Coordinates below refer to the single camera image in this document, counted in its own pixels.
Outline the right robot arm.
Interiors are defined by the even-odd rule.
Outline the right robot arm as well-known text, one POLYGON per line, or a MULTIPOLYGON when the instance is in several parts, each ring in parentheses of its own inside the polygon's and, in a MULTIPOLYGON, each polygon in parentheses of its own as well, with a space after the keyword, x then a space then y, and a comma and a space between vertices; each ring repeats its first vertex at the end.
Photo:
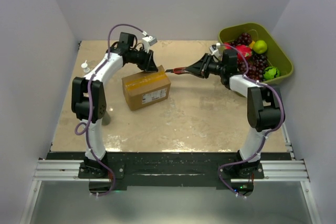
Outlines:
POLYGON ((285 119, 280 91, 275 86, 255 81, 247 72, 238 72, 236 49, 223 51, 222 59, 205 54, 199 61, 185 68, 189 74, 207 79, 213 74, 219 76, 221 84, 247 98, 247 120, 250 125, 245 144, 239 149, 237 161, 223 166, 233 166, 239 178, 246 178, 253 171, 251 163, 260 160, 261 150, 268 136, 278 130, 285 119))

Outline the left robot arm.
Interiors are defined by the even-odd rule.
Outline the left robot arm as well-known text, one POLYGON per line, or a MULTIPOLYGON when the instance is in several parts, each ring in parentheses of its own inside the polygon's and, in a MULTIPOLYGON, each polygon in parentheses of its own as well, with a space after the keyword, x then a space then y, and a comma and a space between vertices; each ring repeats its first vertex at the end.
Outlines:
POLYGON ((109 165, 103 162, 106 148, 102 140, 102 119, 106 114, 107 102, 104 86, 124 65, 131 63, 144 72, 158 72, 151 46, 157 38, 142 33, 142 46, 138 49, 134 34, 121 32, 119 40, 110 43, 102 61, 84 77, 75 77, 72 81, 71 110, 79 119, 75 127, 76 135, 85 135, 86 158, 94 160, 90 171, 97 178, 108 174, 109 165))

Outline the brown cardboard express box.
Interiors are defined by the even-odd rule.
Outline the brown cardboard express box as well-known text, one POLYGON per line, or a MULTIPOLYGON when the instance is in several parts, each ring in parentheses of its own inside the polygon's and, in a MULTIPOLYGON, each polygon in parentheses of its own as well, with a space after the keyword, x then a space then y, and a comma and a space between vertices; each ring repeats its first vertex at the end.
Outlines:
POLYGON ((123 94, 131 111, 144 108, 168 98, 171 82, 163 66, 158 72, 138 72, 122 78, 123 94))

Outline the red black utility knife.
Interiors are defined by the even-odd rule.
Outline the red black utility knife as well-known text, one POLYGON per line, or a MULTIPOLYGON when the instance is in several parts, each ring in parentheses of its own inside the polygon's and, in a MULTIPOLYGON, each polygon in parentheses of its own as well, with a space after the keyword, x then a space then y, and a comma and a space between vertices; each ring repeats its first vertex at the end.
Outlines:
POLYGON ((165 73, 173 73, 177 75, 181 74, 191 74, 189 71, 186 70, 185 67, 178 67, 178 68, 173 68, 173 69, 166 69, 165 73))

